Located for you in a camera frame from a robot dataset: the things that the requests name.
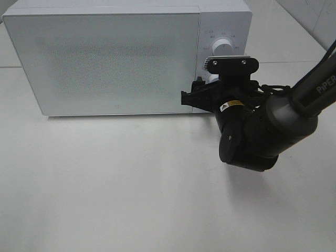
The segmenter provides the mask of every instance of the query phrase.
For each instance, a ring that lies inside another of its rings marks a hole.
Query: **microwave dial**
[[[212,43],[212,54],[213,56],[233,55],[233,48],[233,42],[231,39],[221,37]]]

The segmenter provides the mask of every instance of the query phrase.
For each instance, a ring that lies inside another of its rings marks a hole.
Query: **warning label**
[[[219,109],[221,112],[223,112],[224,110],[226,110],[227,108],[231,106],[244,106],[244,104],[241,101],[233,100],[233,101],[225,102],[223,105],[220,106]]]

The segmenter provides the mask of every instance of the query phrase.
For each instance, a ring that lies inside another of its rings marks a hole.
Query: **white table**
[[[276,2],[254,12],[260,83],[324,50]],[[0,25],[0,251],[336,249],[335,106],[264,173],[218,157],[210,114],[47,118]]]

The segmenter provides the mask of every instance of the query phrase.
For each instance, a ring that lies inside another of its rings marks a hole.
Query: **white microwave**
[[[209,56],[243,55],[243,0],[19,0],[2,19],[46,116],[192,113]]]

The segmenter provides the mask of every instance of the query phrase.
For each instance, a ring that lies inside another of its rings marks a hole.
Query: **microwave control panel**
[[[209,83],[218,78],[203,68],[209,56],[244,55],[251,18],[251,12],[201,13],[195,79]]]

